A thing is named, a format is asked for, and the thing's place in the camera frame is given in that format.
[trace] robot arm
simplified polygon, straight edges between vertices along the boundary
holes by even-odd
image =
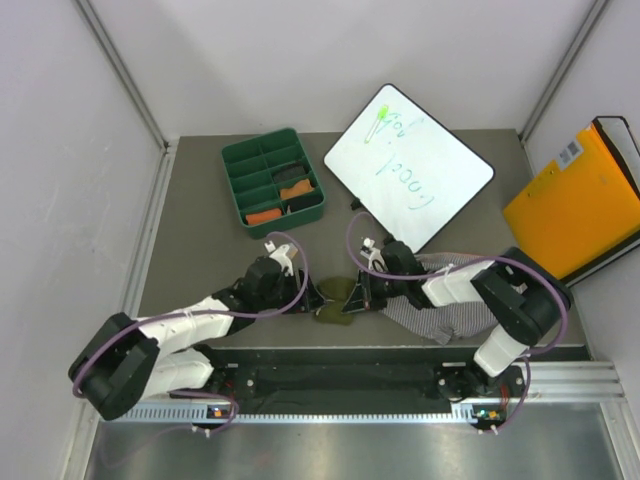
[[[361,254],[369,268],[394,275],[428,272],[402,242],[388,242],[382,250],[366,239]],[[503,258],[515,260],[542,275],[557,291],[565,308],[573,297],[569,290],[520,249],[512,247]],[[474,355],[475,364],[489,378],[499,376],[529,347],[535,346],[556,324],[560,311],[551,294],[533,277],[492,260],[481,261],[427,280],[385,280],[360,272],[358,284],[343,311],[379,310],[386,299],[404,295],[417,309],[454,303],[483,302],[499,325]]]
[[[257,313],[282,307],[295,298],[302,276],[302,272],[296,276],[292,264],[295,246],[276,249],[268,243],[266,248],[268,256],[256,259],[231,287],[155,317],[157,321],[141,325],[100,356],[82,379],[80,390],[105,420],[122,416],[149,396],[204,386],[214,367],[190,347],[235,333],[254,321],[224,312]],[[315,310],[323,303],[309,282],[290,312]],[[71,365],[69,378],[75,381],[87,361],[114,335],[143,320],[146,318],[130,318],[125,313],[111,316]]]

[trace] whiteboard black border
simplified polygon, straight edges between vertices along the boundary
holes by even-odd
[[[419,252],[419,251],[420,251],[420,250],[422,250],[422,249],[423,249],[423,248],[424,248],[424,247],[425,247],[425,246],[426,246],[426,245],[427,245],[431,240],[433,240],[433,239],[435,238],[435,236],[436,236],[436,235],[438,235],[438,234],[439,234],[439,233],[440,233],[440,232],[441,232],[441,231],[442,231],[442,230],[443,230],[447,225],[449,225],[449,224],[453,221],[453,219],[454,219],[454,218],[456,218],[458,215],[460,215],[460,212],[462,212],[462,211],[466,208],[466,206],[467,206],[467,205],[469,205],[469,204],[473,201],[473,199],[474,199],[474,198],[476,198],[478,195],[480,195],[480,193],[481,193],[485,188],[487,188],[487,185],[489,185],[491,182],[493,182],[493,180],[494,180],[494,179],[495,179],[495,177],[496,177],[496,169],[493,167],[493,165],[491,165],[489,162],[487,162],[487,161],[485,160],[485,158],[484,158],[482,155],[480,155],[480,154],[479,154],[478,152],[476,152],[473,148],[471,148],[469,145],[467,145],[467,143],[466,143],[466,142],[464,142],[464,141],[463,141],[460,137],[458,137],[455,133],[453,133],[451,130],[449,130],[447,127],[445,127],[445,126],[442,124],[442,122],[440,122],[437,118],[435,118],[433,115],[431,115],[429,112],[427,112],[424,108],[422,108],[420,105],[418,105],[418,104],[417,104],[417,103],[416,103],[416,102],[415,102],[415,101],[414,101],[414,100],[413,100],[409,95],[407,95],[406,93],[404,93],[402,90],[400,90],[398,87],[396,87],[393,83],[385,83],[384,85],[382,85],[382,86],[378,89],[378,91],[377,91],[376,93],[374,93],[374,94],[373,94],[373,96],[369,99],[369,101],[368,101],[367,103],[365,103],[364,107],[362,107],[362,109],[358,112],[358,114],[353,118],[353,120],[352,120],[352,121],[351,121],[351,123],[347,126],[347,128],[345,128],[345,129],[344,129],[344,131],[340,134],[340,136],[339,136],[339,137],[338,137],[338,139],[334,142],[334,144],[331,146],[331,148],[330,148],[329,150],[327,150],[327,153],[325,153],[325,154],[324,154],[323,161],[324,161],[324,165],[325,165],[325,167],[326,167],[326,168],[327,168],[327,169],[328,169],[328,170],[329,170],[329,171],[330,171],[330,172],[331,172],[331,173],[332,173],[332,174],[333,174],[333,175],[334,175],[334,176],[335,176],[335,177],[340,181],[340,183],[341,183],[342,185],[344,185],[344,186],[345,186],[345,188],[346,188],[347,190],[349,190],[349,193],[351,193],[351,195],[354,195],[354,193],[351,191],[351,189],[350,189],[350,188],[349,188],[349,187],[348,187],[348,186],[347,186],[347,185],[346,185],[342,180],[340,180],[340,177],[338,177],[338,176],[333,172],[333,170],[331,170],[331,168],[329,168],[329,166],[327,165],[327,160],[326,160],[326,159],[327,159],[327,155],[329,155],[329,153],[331,153],[331,150],[333,150],[333,148],[336,146],[336,144],[337,144],[337,143],[342,139],[342,137],[344,136],[344,134],[345,134],[345,133],[347,133],[347,132],[349,131],[349,129],[350,129],[350,128],[351,128],[351,126],[355,123],[355,121],[356,121],[358,118],[360,118],[360,115],[362,115],[362,113],[366,110],[366,108],[367,108],[367,107],[369,106],[369,104],[373,101],[373,99],[374,99],[374,98],[376,98],[376,96],[380,93],[380,91],[382,91],[382,89],[383,89],[384,87],[387,87],[387,86],[391,86],[391,87],[395,88],[398,92],[400,92],[402,95],[404,95],[404,96],[405,96],[405,98],[406,98],[407,100],[409,100],[411,103],[413,103],[416,107],[418,107],[418,109],[419,109],[420,111],[422,111],[422,113],[424,113],[425,115],[427,115],[429,118],[431,118],[433,121],[435,121],[438,125],[440,125],[442,128],[444,128],[447,132],[449,132],[449,134],[450,134],[450,135],[452,135],[452,136],[453,136],[453,138],[455,138],[456,140],[458,140],[458,141],[459,141],[460,143],[462,143],[465,147],[467,147],[467,148],[468,148],[469,150],[471,150],[474,154],[476,154],[476,155],[477,155],[477,157],[478,157],[480,160],[482,160],[484,163],[486,163],[486,164],[487,164],[487,166],[491,169],[491,178],[489,179],[489,181],[488,181],[487,183],[485,183],[485,184],[484,184],[484,186],[483,186],[480,190],[478,190],[478,191],[476,192],[476,194],[475,194],[473,197],[471,197],[471,198],[467,201],[467,203],[465,203],[465,204],[462,206],[462,208],[460,208],[460,210],[458,210],[458,212],[457,212],[453,217],[451,217],[451,218],[449,219],[449,221],[448,221],[447,223],[445,223],[442,227],[440,227],[440,229],[438,229],[438,230],[433,234],[433,236],[432,236],[429,240],[427,240],[427,241],[426,241],[426,242],[425,242],[425,243],[424,243],[420,248],[418,248],[417,252]],[[364,205],[364,204],[363,204],[363,207],[364,207],[364,208],[365,208],[369,213],[371,213],[371,211],[367,208],[367,206],[366,206],[366,205]],[[376,222],[380,223],[380,221],[375,217],[375,215],[373,215],[373,213],[371,213],[371,216],[372,216],[373,218],[375,218],[375,219],[376,219]],[[387,233],[391,234],[391,232],[389,232],[389,231],[384,227],[384,225],[382,225],[382,223],[380,223],[380,225],[385,229],[385,231],[386,231]]]

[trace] orange sponge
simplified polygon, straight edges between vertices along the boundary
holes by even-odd
[[[272,208],[271,210],[265,210],[260,213],[251,213],[247,215],[245,218],[247,219],[248,225],[257,225],[259,223],[268,222],[270,220],[275,220],[282,216],[282,210],[279,208]]]
[[[293,197],[297,197],[299,195],[304,195],[305,193],[313,192],[313,187],[311,186],[311,181],[308,178],[304,180],[300,180],[291,188],[283,188],[280,190],[280,198],[282,200],[288,200]]]

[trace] green marker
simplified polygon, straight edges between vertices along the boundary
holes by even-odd
[[[371,125],[371,128],[369,129],[367,136],[364,137],[364,143],[369,143],[371,141],[371,139],[373,138],[373,135],[376,133],[376,130],[380,126],[380,122],[382,122],[382,120],[385,119],[388,113],[389,113],[389,105],[383,105],[382,107],[380,107],[380,110],[378,110],[378,116],[373,122],[373,125]]]

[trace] green organizer tray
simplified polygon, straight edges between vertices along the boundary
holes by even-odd
[[[240,222],[252,238],[262,238],[270,232],[289,230],[322,218],[324,191],[293,128],[228,145],[222,149],[222,160]],[[305,175],[285,182],[274,182],[275,173],[295,162],[304,166],[307,171]],[[286,213],[289,201],[280,200],[280,189],[289,188],[305,178],[311,181],[314,190],[304,196],[319,195],[320,203],[304,210]],[[280,208],[283,215],[258,225],[247,224],[246,215],[271,208]]]

